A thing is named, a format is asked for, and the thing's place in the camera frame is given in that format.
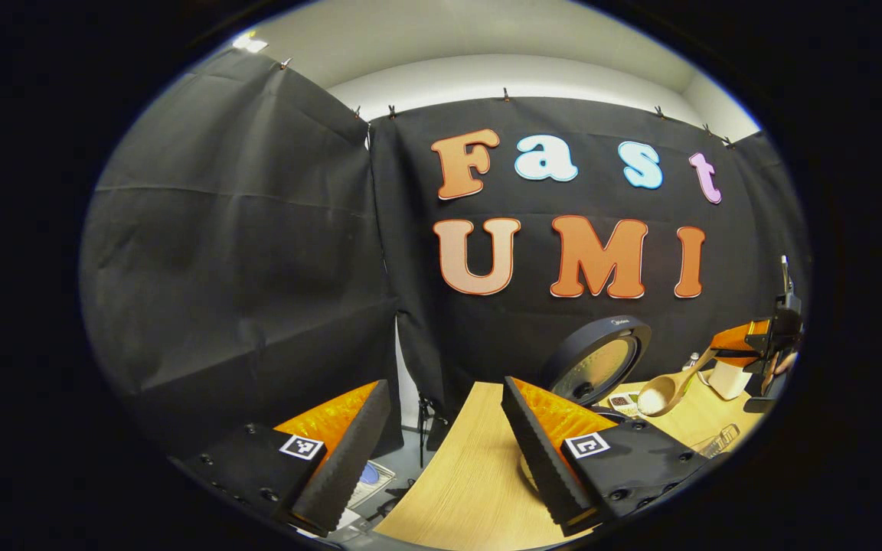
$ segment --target blue letter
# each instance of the blue letter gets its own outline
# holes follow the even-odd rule
[[[662,185],[662,169],[658,167],[658,153],[650,145],[637,141],[623,141],[619,157],[626,162],[626,178],[635,187],[655,189]]]
[[[542,151],[533,151],[536,146]],[[577,167],[570,163],[570,146],[556,136],[536,135],[524,137],[515,144],[524,154],[515,160],[515,171],[526,179],[550,177],[556,181],[571,181],[577,176]]]

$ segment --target wooden scoop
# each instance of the wooden scoop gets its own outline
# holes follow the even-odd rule
[[[669,410],[675,408],[676,404],[679,404],[679,400],[682,399],[683,394],[686,392],[686,383],[689,383],[690,377],[693,377],[693,375],[700,370],[700,367],[707,365],[707,362],[714,359],[716,353],[715,350],[708,348],[706,352],[703,352],[703,356],[700,356],[700,359],[697,360],[696,364],[693,367],[690,367],[689,370],[679,373],[662,374],[662,376],[658,376],[655,379],[650,380],[648,383],[645,383],[645,386],[642,387],[638,394],[639,411],[642,412],[642,415],[662,416],[668,414]],[[646,403],[648,403],[646,392],[650,390],[661,394],[662,400],[665,401],[665,407],[662,407],[659,411],[646,412],[642,410],[643,398],[646,400]]]

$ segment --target black curtain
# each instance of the black curtain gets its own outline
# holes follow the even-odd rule
[[[432,144],[480,129],[494,130],[500,141],[488,149],[486,174],[473,172],[483,181],[482,191],[439,199],[443,174]],[[706,349],[715,332],[769,316],[782,290],[780,254],[789,255],[799,294],[806,298],[808,238],[804,226],[794,223],[801,215],[791,182],[763,137],[729,149],[703,129],[652,112],[554,98],[412,109],[375,119],[371,135],[384,254],[400,299],[403,358],[420,390],[446,409],[459,410],[476,380],[499,381],[511,374],[535,381],[567,335],[609,316],[635,316],[652,327],[651,345],[629,380],[675,372],[690,353]],[[529,135],[566,141],[578,175],[571,181],[521,177],[514,169],[521,154],[517,142]],[[617,152],[624,141],[654,148],[664,174],[661,186],[635,187],[626,180],[626,164]],[[701,191],[689,162],[695,153],[703,153],[715,168],[719,204]],[[560,271],[560,237],[550,223],[563,215],[587,217],[602,243],[619,220],[646,223],[645,295],[615,299],[586,289],[578,298],[550,295]],[[492,268],[492,244],[482,224],[493,217],[521,222],[510,285],[488,296],[457,292],[442,279],[433,224],[472,222],[466,262],[470,271],[485,275]],[[706,233],[703,292],[696,298],[673,293],[682,259],[676,231],[685,226]]]
[[[165,452],[380,379],[394,407],[374,454],[402,445],[367,132],[294,70],[231,49],[179,77],[112,154],[84,227],[83,316]]]

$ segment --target black foam pad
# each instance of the black foam pad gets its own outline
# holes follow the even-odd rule
[[[564,446],[563,456],[584,487],[601,496],[602,522],[643,508],[707,463],[705,457],[644,419],[620,423],[597,435],[608,445],[605,451],[578,457],[570,446]]]
[[[363,474],[363,467],[377,447],[390,407],[387,381],[379,380],[346,429],[342,442],[295,501],[291,512],[296,519],[291,520],[292,523],[300,524],[296,521],[304,520],[308,526],[303,529],[318,536],[335,530]]]
[[[308,454],[285,451],[297,439],[268,425],[248,423],[202,453],[169,460],[217,497],[274,520],[294,503],[328,453],[322,445]]]
[[[589,526],[574,520],[593,508],[594,503],[567,470],[511,377],[505,378],[501,407],[554,523],[560,524],[564,536],[587,529]]]

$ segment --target wooden tabletop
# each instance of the wooden tabletop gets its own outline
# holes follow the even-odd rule
[[[627,383],[615,392],[639,390],[643,385]],[[522,452],[501,410],[502,394],[501,384],[475,384],[416,484],[374,531],[456,551],[532,549],[590,533],[564,537],[524,479],[519,468]],[[675,409],[648,420],[691,447],[736,423],[740,437],[729,450],[760,418],[743,411],[746,398],[742,394],[726,401],[693,380]]]

